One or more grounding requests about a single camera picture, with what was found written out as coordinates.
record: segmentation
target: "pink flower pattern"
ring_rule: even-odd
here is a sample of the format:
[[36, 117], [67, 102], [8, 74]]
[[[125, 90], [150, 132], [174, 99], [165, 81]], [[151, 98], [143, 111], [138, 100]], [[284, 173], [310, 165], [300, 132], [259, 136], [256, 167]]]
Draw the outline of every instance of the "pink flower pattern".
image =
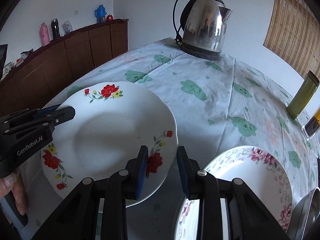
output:
[[189, 214], [189, 211], [190, 211], [190, 204], [188, 203], [188, 205], [185, 206], [183, 210], [183, 213], [185, 214], [185, 216]]
[[260, 161], [263, 160], [267, 155], [267, 152], [259, 149], [259, 148], [253, 148], [251, 153], [251, 160], [253, 161]]
[[286, 206], [284, 210], [281, 211], [281, 219], [278, 222], [281, 222], [281, 227], [286, 230], [288, 228], [290, 219], [291, 219], [292, 205]]
[[277, 160], [270, 153], [264, 157], [264, 162], [267, 164], [276, 164]]

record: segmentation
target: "wooden cabinet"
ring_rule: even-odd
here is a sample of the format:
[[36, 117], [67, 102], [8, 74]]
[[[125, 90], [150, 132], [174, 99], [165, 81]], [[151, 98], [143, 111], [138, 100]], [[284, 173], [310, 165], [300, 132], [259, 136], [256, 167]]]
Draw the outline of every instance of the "wooden cabinet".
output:
[[127, 21], [90, 25], [34, 51], [0, 83], [0, 116], [43, 107], [75, 80], [127, 52]]

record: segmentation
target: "human hand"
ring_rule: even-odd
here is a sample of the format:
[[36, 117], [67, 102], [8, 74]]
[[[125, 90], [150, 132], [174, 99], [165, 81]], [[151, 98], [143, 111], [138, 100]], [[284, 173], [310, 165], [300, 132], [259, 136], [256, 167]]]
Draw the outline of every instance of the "human hand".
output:
[[19, 168], [9, 176], [0, 179], [0, 200], [10, 191], [13, 193], [19, 213], [21, 215], [28, 213], [28, 200]]

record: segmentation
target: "bamboo blind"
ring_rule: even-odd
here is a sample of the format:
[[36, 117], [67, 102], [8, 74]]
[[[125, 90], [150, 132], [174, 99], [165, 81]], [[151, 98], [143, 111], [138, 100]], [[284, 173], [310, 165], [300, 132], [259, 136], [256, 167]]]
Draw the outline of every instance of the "bamboo blind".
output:
[[303, 78], [320, 76], [320, 25], [303, 0], [275, 0], [263, 45]]

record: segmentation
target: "tablecloth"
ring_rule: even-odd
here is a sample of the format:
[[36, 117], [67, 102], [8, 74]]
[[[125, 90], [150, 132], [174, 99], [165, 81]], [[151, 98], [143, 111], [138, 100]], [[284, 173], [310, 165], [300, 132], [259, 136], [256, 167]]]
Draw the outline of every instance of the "tablecloth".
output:
[[[317, 186], [319, 141], [301, 132], [303, 111], [292, 120], [285, 107], [292, 96], [257, 69], [221, 54], [219, 61], [190, 56], [173, 38], [129, 51], [87, 73], [47, 106], [101, 82], [128, 81], [150, 89], [172, 110], [179, 145], [201, 168], [232, 147], [253, 145], [273, 154], [286, 170], [293, 206]], [[41, 170], [39, 155], [21, 167], [29, 196], [29, 222], [20, 232], [30, 239], [62, 201]], [[182, 189], [176, 161], [150, 198], [127, 208], [128, 238], [170, 239]]]

